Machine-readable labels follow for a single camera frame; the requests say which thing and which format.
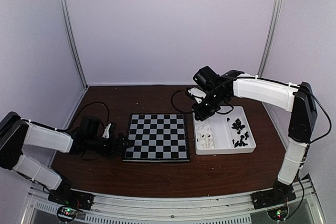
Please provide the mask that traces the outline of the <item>black grey chess board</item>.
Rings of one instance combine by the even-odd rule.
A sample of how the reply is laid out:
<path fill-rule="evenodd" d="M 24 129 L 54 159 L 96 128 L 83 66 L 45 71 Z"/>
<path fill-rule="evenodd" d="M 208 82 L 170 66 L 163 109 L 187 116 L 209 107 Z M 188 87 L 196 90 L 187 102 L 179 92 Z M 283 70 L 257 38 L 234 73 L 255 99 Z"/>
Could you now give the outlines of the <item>black grey chess board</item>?
<path fill-rule="evenodd" d="M 183 114 L 130 115 L 128 140 L 133 144 L 124 162 L 189 162 L 188 134 Z"/>

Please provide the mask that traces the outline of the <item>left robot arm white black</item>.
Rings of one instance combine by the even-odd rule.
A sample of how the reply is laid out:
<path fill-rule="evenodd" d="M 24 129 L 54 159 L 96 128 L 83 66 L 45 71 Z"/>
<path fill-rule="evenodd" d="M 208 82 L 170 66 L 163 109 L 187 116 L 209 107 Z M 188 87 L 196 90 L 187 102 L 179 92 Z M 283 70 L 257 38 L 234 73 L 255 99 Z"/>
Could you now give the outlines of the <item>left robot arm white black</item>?
<path fill-rule="evenodd" d="M 96 152 L 105 158 L 124 155 L 134 144 L 124 134 L 115 135 L 114 123 L 108 123 L 103 134 L 98 134 L 102 125 L 99 118 L 86 115 L 79 126 L 70 131 L 23 119 L 14 111 L 1 120 L 1 168 L 13 170 L 24 177 L 38 182 L 54 194 L 64 205 L 71 205 L 76 197 L 71 183 L 58 172 L 41 164 L 24 152 L 25 146 L 80 155 L 87 151 Z"/>

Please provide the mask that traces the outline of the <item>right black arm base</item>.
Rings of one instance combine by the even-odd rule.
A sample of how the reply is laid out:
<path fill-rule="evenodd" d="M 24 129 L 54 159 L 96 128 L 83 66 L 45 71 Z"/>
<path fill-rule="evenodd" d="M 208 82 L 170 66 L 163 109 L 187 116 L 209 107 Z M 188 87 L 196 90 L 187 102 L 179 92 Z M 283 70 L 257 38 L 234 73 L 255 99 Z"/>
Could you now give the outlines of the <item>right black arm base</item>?
<path fill-rule="evenodd" d="M 295 199 L 296 194 L 294 193 L 292 184 L 286 185 L 278 180 L 275 180 L 271 189 L 257 191 L 251 194 L 254 209 L 285 204 Z"/>

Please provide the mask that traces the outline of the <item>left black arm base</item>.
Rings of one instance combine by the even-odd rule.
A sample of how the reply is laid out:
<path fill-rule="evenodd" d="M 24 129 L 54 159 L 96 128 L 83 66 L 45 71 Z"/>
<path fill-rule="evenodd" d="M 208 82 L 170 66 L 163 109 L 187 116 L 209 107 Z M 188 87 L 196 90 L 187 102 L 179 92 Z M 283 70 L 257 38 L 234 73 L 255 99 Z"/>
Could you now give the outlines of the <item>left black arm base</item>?
<path fill-rule="evenodd" d="M 90 210 L 94 195 L 73 190 L 71 183 L 62 182 L 56 190 L 50 190 L 48 200 L 73 209 Z"/>

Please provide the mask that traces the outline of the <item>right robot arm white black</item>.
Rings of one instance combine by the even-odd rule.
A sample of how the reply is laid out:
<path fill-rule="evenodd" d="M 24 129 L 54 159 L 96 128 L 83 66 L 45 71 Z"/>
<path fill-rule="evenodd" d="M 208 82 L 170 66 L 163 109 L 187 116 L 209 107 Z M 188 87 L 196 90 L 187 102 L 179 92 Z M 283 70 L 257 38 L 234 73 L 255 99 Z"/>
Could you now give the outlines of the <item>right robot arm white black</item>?
<path fill-rule="evenodd" d="M 291 114 L 288 127 L 289 144 L 275 181 L 276 187 L 269 192 L 272 203 L 281 203 L 289 196 L 288 186 L 293 183 L 303 166 L 311 144 L 317 120 L 311 85 L 307 82 L 281 83 L 238 70 L 230 70 L 220 76 L 209 66 L 201 68 L 193 80 L 197 87 L 190 88 L 187 92 L 196 101 L 192 110 L 198 121 L 213 116 L 220 110 L 220 105 L 230 102 L 233 97 L 267 103 Z"/>

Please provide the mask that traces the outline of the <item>black chess pieces upper pile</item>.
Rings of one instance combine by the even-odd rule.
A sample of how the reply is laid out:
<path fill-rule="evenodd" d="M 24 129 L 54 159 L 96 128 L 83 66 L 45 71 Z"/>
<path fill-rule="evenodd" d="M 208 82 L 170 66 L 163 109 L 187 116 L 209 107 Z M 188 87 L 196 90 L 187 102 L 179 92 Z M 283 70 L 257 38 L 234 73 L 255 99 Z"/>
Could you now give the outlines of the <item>black chess pieces upper pile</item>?
<path fill-rule="evenodd" d="M 240 118 L 237 118 L 231 125 L 233 130 L 236 130 L 238 134 L 245 128 L 245 125 L 242 123 Z"/>

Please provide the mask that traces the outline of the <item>white chess pieces lower pile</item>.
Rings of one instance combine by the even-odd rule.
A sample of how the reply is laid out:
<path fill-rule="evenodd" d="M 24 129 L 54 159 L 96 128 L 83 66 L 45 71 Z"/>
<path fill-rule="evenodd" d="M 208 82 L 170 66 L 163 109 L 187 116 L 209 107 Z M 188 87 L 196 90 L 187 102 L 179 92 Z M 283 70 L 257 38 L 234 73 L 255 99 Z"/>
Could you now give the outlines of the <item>white chess pieces lower pile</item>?
<path fill-rule="evenodd" d="M 196 130 L 196 141 L 201 149 L 215 148 L 215 142 L 212 135 L 212 129 L 205 124 L 199 126 Z"/>

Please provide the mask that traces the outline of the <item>black chess pieces lower pile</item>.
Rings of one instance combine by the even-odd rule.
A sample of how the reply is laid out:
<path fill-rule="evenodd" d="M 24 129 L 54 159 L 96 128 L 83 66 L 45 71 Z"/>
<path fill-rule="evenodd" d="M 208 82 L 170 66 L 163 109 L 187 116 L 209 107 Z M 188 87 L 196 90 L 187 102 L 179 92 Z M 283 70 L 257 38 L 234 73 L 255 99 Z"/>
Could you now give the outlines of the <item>black chess pieces lower pile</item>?
<path fill-rule="evenodd" d="M 237 148 L 249 145 L 248 139 L 249 139 L 249 133 L 246 131 L 244 134 L 240 135 L 239 140 L 235 139 L 232 140 L 233 147 Z"/>

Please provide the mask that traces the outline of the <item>left controller board with LEDs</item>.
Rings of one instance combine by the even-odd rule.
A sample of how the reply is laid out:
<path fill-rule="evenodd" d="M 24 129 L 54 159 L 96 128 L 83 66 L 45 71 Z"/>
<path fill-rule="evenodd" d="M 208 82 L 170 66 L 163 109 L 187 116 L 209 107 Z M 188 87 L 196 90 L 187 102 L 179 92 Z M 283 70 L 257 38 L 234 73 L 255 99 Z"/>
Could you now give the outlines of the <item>left controller board with LEDs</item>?
<path fill-rule="evenodd" d="M 73 221 L 78 215 L 78 211 L 67 207 L 67 206 L 60 206 L 57 209 L 56 216 L 62 222 L 70 222 Z"/>

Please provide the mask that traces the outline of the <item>right controller board with LEDs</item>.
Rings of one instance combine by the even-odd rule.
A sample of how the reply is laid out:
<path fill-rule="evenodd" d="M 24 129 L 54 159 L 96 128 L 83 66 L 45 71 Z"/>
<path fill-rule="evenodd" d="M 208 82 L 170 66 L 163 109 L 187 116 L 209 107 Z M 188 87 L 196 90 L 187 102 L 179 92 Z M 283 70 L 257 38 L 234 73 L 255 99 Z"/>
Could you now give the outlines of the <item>right controller board with LEDs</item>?
<path fill-rule="evenodd" d="M 289 209 L 287 207 L 278 207 L 273 209 L 268 209 L 268 217 L 273 221 L 282 221 L 287 218 Z"/>

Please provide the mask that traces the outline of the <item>white divided plastic tray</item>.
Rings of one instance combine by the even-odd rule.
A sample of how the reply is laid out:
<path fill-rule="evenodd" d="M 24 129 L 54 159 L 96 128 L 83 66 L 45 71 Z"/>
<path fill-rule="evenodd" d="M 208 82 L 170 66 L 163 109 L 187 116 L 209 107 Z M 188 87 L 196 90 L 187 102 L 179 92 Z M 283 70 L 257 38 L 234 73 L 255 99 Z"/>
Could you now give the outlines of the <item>white divided plastic tray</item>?
<path fill-rule="evenodd" d="M 197 155 L 222 155 L 222 154 L 242 154 L 242 153 L 252 153 L 257 144 L 253 137 L 251 128 L 248 124 L 245 111 L 241 106 L 234 106 L 234 109 L 229 112 L 228 106 L 221 107 L 219 113 L 215 113 L 210 118 L 204 121 L 193 120 L 194 124 L 194 136 L 195 136 L 195 152 Z M 242 123 L 245 125 L 245 128 L 241 131 L 240 134 L 236 130 L 231 128 L 232 123 L 240 118 Z M 199 126 L 205 124 L 210 126 L 212 129 L 212 135 L 215 142 L 215 148 L 210 149 L 201 149 L 199 148 L 196 138 L 196 130 Z M 239 140 L 241 134 L 245 132 L 249 133 L 248 143 L 249 145 L 245 147 L 234 148 L 232 140 Z"/>

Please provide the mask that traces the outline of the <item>aluminium front rail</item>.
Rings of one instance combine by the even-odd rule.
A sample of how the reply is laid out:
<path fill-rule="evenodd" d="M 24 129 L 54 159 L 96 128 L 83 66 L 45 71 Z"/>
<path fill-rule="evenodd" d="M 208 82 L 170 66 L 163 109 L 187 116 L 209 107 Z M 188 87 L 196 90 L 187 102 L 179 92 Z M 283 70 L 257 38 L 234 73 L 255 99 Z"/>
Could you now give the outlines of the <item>aluminium front rail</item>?
<path fill-rule="evenodd" d="M 251 193 L 191 198 L 141 198 L 93 194 L 89 210 L 66 223 L 277 223 L 274 215 L 284 210 L 284 223 L 325 223 L 310 179 L 294 183 L 296 199 L 282 205 L 255 208 Z"/>

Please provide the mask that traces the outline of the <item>right aluminium frame post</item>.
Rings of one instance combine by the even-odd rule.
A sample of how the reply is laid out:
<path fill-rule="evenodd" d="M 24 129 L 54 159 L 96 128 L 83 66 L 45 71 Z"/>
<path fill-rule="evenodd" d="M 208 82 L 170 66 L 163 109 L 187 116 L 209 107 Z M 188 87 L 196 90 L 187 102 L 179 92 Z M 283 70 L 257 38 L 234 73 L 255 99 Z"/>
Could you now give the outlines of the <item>right aluminium frame post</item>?
<path fill-rule="evenodd" d="M 264 75 L 265 70 L 266 70 L 267 61 L 268 61 L 268 58 L 270 56 L 272 43 L 274 41 L 274 37 L 275 37 L 275 33 L 276 33 L 276 27 L 277 27 L 277 24 L 278 24 L 280 13 L 281 13 L 282 3 L 283 3 L 283 0 L 274 0 L 274 3 L 273 3 L 270 24 L 269 24 L 269 28 L 268 28 L 267 37 L 266 37 L 266 42 L 265 42 L 261 62 L 260 62 L 259 69 L 258 69 L 258 75 L 260 77 L 262 77 Z"/>

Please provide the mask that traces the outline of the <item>aluminium frame post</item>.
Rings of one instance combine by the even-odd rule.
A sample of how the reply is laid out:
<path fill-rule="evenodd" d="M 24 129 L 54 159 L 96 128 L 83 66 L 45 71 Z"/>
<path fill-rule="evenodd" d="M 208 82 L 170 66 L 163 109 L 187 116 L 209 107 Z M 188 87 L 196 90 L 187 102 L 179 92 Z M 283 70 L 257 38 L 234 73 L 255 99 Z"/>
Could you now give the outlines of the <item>aluminium frame post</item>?
<path fill-rule="evenodd" d="M 266 42 L 265 42 L 261 62 L 260 62 L 259 69 L 258 69 L 258 75 L 260 77 L 262 77 L 264 75 L 265 70 L 266 70 L 267 61 L 268 61 L 268 58 L 270 56 L 272 43 L 274 41 L 274 37 L 275 37 L 275 33 L 276 33 L 276 27 L 277 27 L 277 24 L 278 24 L 280 13 L 281 13 L 282 3 L 283 3 L 283 0 L 274 0 L 274 3 L 273 3 L 270 24 L 269 24 L 269 28 L 268 28 L 267 37 L 266 37 Z"/>
<path fill-rule="evenodd" d="M 70 19 L 70 13 L 69 13 L 67 0 L 60 0 L 60 6 L 62 9 L 62 15 L 63 15 L 64 23 L 65 23 L 68 44 L 70 47 L 71 56 L 74 60 L 75 69 L 77 71 L 77 74 L 79 76 L 83 89 L 87 90 L 88 84 L 87 84 L 87 81 L 86 81 L 86 78 L 83 72 L 82 64 L 79 59 L 75 36 L 74 36 L 74 32 L 73 32 L 72 25 L 71 25 L 71 19 Z"/>

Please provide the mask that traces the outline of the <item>left aluminium frame post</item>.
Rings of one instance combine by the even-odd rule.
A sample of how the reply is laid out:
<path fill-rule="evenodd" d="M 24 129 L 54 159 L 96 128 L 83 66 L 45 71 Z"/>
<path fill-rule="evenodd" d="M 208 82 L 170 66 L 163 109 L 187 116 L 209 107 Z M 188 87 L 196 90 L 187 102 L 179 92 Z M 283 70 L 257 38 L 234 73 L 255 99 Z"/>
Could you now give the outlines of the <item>left aluminium frame post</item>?
<path fill-rule="evenodd" d="M 77 74 L 79 76 L 83 89 L 87 90 L 88 84 L 87 84 L 87 81 L 86 81 L 86 78 L 83 72 L 82 64 L 79 59 L 75 36 L 74 36 L 74 32 L 73 32 L 72 25 L 71 25 L 71 19 L 70 19 L 70 13 L 69 13 L 67 0 L 60 0 L 60 6 L 62 9 L 62 15 L 63 15 L 64 23 L 65 23 L 68 44 L 70 47 L 71 56 L 74 60 L 75 69 L 77 71 Z"/>

